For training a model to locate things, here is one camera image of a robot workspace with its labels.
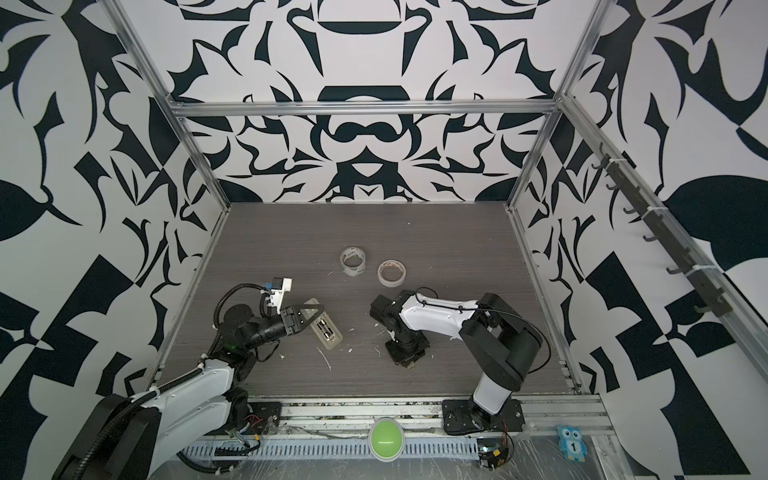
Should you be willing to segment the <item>AAA battery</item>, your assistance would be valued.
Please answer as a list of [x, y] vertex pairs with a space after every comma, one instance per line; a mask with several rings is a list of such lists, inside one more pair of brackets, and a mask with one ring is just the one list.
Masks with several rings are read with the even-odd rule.
[[332, 337], [332, 331], [329, 329], [329, 327], [326, 325], [324, 321], [319, 321], [317, 323], [318, 329], [321, 331], [321, 333], [328, 339]]
[[324, 320], [320, 320], [320, 321], [318, 322], [318, 326], [319, 326], [320, 330], [321, 330], [321, 331], [322, 331], [322, 332], [323, 332], [323, 333], [324, 333], [326, 336], [332, 336], [332, 335], [333, 335], [333, 330], [332, 330], [332, 328], [331, 328], [331, 327], [330, 327], [330, 326], [327, 324], [327, 322], [326, 322], [326, 321], [324, 321]]

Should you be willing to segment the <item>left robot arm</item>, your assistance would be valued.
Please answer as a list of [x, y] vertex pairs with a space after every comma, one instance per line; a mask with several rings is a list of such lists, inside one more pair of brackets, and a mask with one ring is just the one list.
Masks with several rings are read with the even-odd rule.
[[320, 304], [288, 306], [258, 317], [246, 304], [216, 308], [216, 337], [190, 372], [129, 397], [101, 400], [56, 468], [56, 479], [146, 479], [205, 434], [242, 429], [248, 395], [241, 383], [259, 347], [310, 326]]

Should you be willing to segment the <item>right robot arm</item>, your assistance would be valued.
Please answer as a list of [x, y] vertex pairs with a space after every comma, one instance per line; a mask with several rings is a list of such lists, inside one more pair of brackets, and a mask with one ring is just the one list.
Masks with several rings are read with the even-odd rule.
[[426, 354], [428, 332], [460, 339], [482, 370], [471, 404], [488, 415], [502, 411], [537, 370], [533, 363], [540, 350], [551, 349], [537, 326], [493, 293], [475, 301], [449, 301], [403, 290], [395, 299], [377, 296], [370, 316], [391, 334], [385, 347], [404, 368]]

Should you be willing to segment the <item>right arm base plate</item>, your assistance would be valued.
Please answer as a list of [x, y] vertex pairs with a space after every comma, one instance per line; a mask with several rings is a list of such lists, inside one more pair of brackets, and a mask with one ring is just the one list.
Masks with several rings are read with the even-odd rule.
[[441, 402], [443, 430], [450, 436], [483, 432], [522, 432], [526, 424], [521, 403], [508, 399], [497, 414], [489, 414], [471, 399]]

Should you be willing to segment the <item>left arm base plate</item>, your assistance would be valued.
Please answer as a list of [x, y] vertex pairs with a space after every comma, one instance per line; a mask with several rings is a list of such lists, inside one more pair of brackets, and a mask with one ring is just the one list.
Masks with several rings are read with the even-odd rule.
[[249, 401], [244, 412], [237, 415], [237, 430], [242, 435], [274, 433], [281, 424], [281, 413], [281, 402]]

